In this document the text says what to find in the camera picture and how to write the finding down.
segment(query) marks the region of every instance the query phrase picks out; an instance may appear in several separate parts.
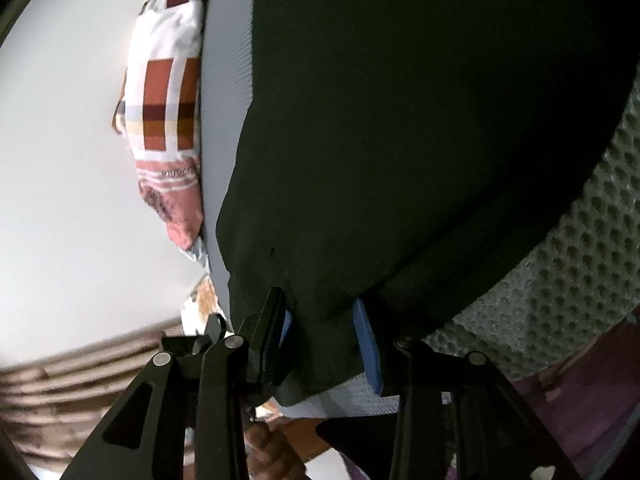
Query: finger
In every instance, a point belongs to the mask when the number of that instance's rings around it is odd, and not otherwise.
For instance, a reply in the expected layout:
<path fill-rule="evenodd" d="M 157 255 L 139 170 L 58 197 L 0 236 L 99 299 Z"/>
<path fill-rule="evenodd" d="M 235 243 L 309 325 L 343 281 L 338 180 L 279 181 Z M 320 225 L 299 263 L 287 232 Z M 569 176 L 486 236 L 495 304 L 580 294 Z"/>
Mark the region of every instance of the finger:
<path fill-rule="evenodd" d="M 263 422 L 253 424 L 244 432 L 244 442 L 252 449 L 262 449 L 273 438 L 273 433 Z"/>
<path fill-rule="evenodd" d="M 265 470 L 265 468 L 268 467 L 267 465 L 264 465 L 263 462 L 261 462 L 255 456 L 252 456 L 252 455 L 249 455 L 247 457 L 246 466 L 247 466 L 247 469 L 249 470 L 249 474 L 254 479 L 258 473 L 261 473 L 262 471 Z"/>
<path fill-rule="evenodd" d="M 294 460 L 291 469 L 286 475 L 287 480 L 305 480 L 306 476 L 306 467 L 302 463 L 302 460 Z"/>
<path fill-rule="evenodd" d="M 262 449 L 254 449 L 252 456 L 262 462 L 264 465 L 269 465 L 276 462 L 280 456 L 284 454 L 295 453 L 293 448 L 287 442 L 287 438 L 279 431 L 274 431 L 271 434 L 271 439 L 266 446 Z"/>
<path fill-rule="evenodd" d="M 273 464 L 267 466 L 260 471 L 255 480 L 284 480 L 287 479 L 287 473 L 291 471 L 293 459 L 289 455 L 279 457 Z"/>

